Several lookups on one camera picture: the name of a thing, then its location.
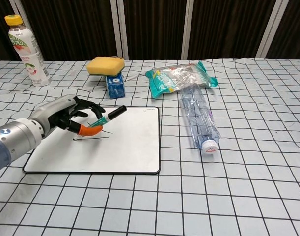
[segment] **table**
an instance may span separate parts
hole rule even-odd
[[[123,74],[185,63],[126,61]],[[193,146],[180,95],[151,99],[143,75],[125,82],[125,98],[109,100],[86,61],[47,62],[53,81],[41,88],[20,62],[1,61],[0,126],[65,94],[105,106],[157,106],[162,169],[26,175],[26,154],[0,171],[0,235],[300,235],[300,60],[203,63],[219,82],[202,90],[222,136],[213,156]]]

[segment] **white bottle cap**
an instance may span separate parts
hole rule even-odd
[[[205,154],[212,154],[217,152],[218,145],[214,140],[206,140],[202,143],[202,151]]]

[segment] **clear plastic bottle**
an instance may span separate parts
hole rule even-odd
[[[214,125],[212,113],[201,88],[197,83],[183,84],[180,92],[194,145],[205,154],[216,152],[220,134]]]
[[[25,65],[34,86],[44,86],[51,82],[51,77],[44,66],[44,60],[35,37],[23,23],[21,16],[5,17],[10,26],[9,39]]]

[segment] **black curtain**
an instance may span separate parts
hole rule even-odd
[[[124,0],[129,59],[180,59],[186,0]]]
[[[267,58],[300,59],[300,0],[290,0]]]
[[[275,0],[194,1],[188,59],[255,57]]]
[[[8,38],[9,26],[4,20],[5,16],[11,14],[14,14],[14,12],[10,2],[8,0],[0,0],[0,61],[20,60]]]
[[[21,0],[45,60],[116,56],[109,0]]]

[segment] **marker cap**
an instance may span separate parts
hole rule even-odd
[[[126,106],[121,106],[108,114],[109,119],[114,119],[127,110]]]

